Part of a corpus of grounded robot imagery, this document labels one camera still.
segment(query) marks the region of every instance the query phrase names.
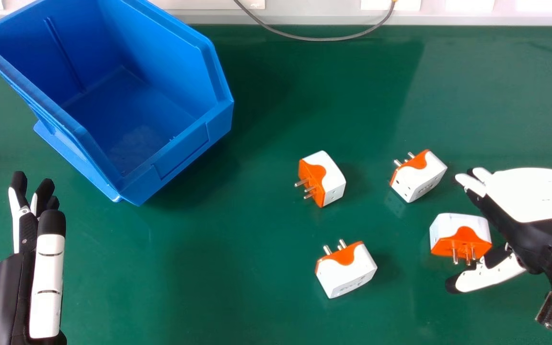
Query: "orange and white plug adapter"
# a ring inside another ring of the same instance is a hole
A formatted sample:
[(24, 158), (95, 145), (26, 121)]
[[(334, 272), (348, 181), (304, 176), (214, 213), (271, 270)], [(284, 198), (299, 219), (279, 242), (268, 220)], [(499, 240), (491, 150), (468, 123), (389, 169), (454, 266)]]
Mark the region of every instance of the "orange and white plug adapter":
[(447, 166), (430, 150), (418, 155), (408, 152), (410, 159), (403, 163), (394, 160), (397, 168), (393, 172), (389, 185), (407, 203), (427, 194), (432, 190), (447, 172)]
[(338, 251), (331, 253), (328, 245), (322, 248), (324, 257), (316, 262), (315, 274), (327, 297), (333, 299), (366, 284), (377, 266), (363, 242), (346, 245), (339, 241)]
[(344, 195), (346, 179), (325, 151), (319, 151), (299, 160), (298, 177), (295, 186), (304, 186), (308, 193), (304, 199), (314, 198), (318, 207), (333, 203)]
[(491, 249), (489, 223), (485, 218), (467, 214), (438, 214), (429, 227), (431, 253), (441, 257), (453, 257), (453, 264), (460, 258), (472, 261), (481, 258)]

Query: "plug pin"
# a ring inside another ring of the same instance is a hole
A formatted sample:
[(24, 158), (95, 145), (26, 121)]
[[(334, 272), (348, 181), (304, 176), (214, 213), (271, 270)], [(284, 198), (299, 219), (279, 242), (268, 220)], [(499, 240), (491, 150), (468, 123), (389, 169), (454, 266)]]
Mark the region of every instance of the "plug pin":
[(302, 181), (297, 181), (294, 186), (301, 186), (301, 185), (305, 185), (306, 183), (308, 183), (308, 179), (304, 179)]
[(454, 249), (454, 248), (453, 248), (453, 264), (454, 265), (460, 264), (460, 260), (457, 257), (457, 249)]

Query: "green table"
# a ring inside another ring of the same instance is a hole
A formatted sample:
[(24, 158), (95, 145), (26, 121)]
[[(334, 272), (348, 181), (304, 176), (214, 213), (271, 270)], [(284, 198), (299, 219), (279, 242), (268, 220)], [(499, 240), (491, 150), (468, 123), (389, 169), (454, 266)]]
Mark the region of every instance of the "green table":
[[(112, 203), (57, 155), (0, 78), (0, 259), (12, 250), (11, 173), (24, 170), (30, 190), (52, 177), (68, 217), (72, 345), (552, 341), (534, 322), (545, 277), (449, 295), (444, 279), (463, 266), (430, 256), (428, 239), (436, 214), (478, 214), (454, 173), (552, 167), (552, 28), (386, 27), (331, 44), (198, 29), (236, 98), (233, 129), (142, 207)], [(388, 186), (391, 161), (426, 148), (447, 176), (405, 205)], [(293, 188), (298, 160), (318, 150), (348, 181), (324, 209)], [(379, 270), (330, 300), (313, 270), (339, 238), (364, 241)]]

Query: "black and white robotic hand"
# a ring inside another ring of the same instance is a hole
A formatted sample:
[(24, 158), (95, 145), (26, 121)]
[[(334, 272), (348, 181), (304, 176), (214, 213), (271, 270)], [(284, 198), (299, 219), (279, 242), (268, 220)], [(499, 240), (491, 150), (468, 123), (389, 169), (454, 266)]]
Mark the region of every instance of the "black and white robotic hand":
[(471, 267), (447, 280), (464, 293), (524, 272), (544, 273), (551, 285), (536, 321), (552, 328), (552, 169), (518, 168), (491, 174), (474, 168), (457, 174), (469, 199), (506, 239)]
[(27, 201), (27, 177), (8, 190), (14, 254), (0, 262), (0, 345), (66, 345), (60, 332), (66, 221), (44, 179)]

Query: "bin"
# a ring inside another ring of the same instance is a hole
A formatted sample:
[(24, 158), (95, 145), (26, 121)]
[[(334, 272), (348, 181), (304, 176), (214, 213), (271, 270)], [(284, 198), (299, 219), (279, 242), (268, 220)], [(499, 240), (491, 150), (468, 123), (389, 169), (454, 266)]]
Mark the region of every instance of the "bin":
[(146, 0), (38, 0), (0, 20), (0, 75), (35, 131), (112, 201), (138, 206), (230, 130), (218, 60)]

